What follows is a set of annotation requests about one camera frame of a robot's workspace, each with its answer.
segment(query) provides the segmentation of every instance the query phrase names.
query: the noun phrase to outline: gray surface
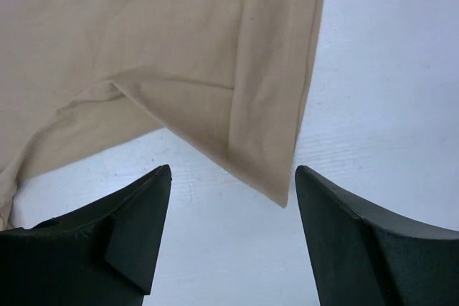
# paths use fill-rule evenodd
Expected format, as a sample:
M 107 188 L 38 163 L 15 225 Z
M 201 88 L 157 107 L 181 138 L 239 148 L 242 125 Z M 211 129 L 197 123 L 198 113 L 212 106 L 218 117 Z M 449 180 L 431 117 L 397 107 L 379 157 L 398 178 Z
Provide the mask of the gray surface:
M 295 166 L 413 219 L 459 230 L 459 0 L 326 0 Z M 318 305 L 293 184 L 282 209 L 167 130 L 34 178 L 31 227 L 173 173 L 145 305 Z

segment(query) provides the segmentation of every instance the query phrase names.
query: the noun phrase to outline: white surface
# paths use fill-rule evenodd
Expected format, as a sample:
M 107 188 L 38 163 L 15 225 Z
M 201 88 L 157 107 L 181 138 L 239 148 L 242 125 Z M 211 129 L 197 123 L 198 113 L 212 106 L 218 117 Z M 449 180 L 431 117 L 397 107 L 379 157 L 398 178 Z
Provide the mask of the white surface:
M 459 230 L 459 0 L 326 0 L 294 166 Z M 318 305 L 293 185 L 286 209 L 167 130 L 34 178 L 31 227 L 168 163 L 171 200 L 144 305 Z

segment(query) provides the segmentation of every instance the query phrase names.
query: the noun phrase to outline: pointed black object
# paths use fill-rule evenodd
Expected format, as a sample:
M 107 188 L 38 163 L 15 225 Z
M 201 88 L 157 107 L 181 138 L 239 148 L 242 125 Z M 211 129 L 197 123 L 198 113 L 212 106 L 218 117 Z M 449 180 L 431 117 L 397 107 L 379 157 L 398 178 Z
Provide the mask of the pointed black object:
M 171 170 L 33 229 L 0 232 L 1 306 L 140 306 L 149 295 Z
M 322 306 L 459 305 L 459 232 L 388 211 L 305 166 L 295 181 Z

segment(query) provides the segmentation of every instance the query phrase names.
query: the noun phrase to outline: fabric fold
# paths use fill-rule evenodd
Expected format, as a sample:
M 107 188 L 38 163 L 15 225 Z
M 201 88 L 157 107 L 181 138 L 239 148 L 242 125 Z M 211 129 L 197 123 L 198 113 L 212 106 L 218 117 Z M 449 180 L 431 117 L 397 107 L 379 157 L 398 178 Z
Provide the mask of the fabric fold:
M 163 126 L 285 206 L 322 1 L 0 0 L 0 229 L 25 178 Z

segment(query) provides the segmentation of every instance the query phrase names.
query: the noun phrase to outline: beige fabric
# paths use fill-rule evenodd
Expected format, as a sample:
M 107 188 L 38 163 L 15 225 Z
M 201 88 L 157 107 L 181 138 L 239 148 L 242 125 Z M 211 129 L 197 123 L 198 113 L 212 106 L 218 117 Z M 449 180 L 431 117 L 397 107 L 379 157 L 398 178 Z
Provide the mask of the beige fabric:
M 0 229 L 24 178 L 166 126 L 286 205 L 322 0 L 0 0 Z

